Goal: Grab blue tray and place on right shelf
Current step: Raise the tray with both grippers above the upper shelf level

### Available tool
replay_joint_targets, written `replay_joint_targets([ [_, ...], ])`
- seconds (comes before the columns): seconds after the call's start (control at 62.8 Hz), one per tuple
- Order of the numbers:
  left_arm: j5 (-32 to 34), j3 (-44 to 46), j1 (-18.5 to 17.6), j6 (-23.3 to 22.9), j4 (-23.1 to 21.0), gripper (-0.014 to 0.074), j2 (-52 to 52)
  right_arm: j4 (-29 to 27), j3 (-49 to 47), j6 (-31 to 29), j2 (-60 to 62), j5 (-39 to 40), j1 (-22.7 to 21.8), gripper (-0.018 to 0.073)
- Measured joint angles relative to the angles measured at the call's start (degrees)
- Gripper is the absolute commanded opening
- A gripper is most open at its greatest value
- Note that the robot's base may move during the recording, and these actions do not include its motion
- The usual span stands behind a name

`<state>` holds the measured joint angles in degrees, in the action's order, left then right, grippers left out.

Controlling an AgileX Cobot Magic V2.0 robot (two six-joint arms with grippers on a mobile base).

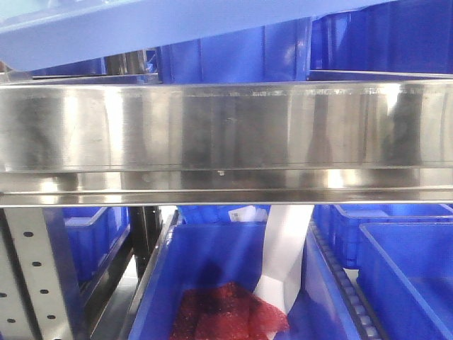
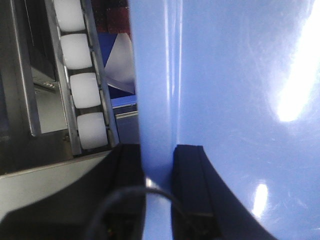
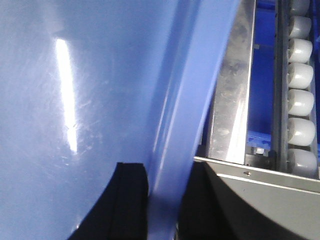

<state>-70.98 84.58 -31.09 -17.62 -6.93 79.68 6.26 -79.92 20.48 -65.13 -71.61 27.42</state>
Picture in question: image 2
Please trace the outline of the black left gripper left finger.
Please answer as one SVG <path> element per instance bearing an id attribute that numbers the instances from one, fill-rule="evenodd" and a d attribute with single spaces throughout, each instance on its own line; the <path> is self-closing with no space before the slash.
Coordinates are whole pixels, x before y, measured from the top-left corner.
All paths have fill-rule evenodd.
<path id="1" fill-rule="evenodd" d="M 2 240 L 82 240 L 104 197 L 144 185 L 138 144 L 117 146 L 76 182 L 36 203 L 10 212 L 0 224 Z"/>

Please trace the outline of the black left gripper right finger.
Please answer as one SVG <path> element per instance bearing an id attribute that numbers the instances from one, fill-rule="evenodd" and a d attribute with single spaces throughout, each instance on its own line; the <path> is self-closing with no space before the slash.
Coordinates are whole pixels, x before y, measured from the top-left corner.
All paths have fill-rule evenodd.
<path id="1" fill-rule="evenodd" d="M 274 239 L 232 193 L 202 146 L 176 146 L 171 191 L 205 239 Z"/>

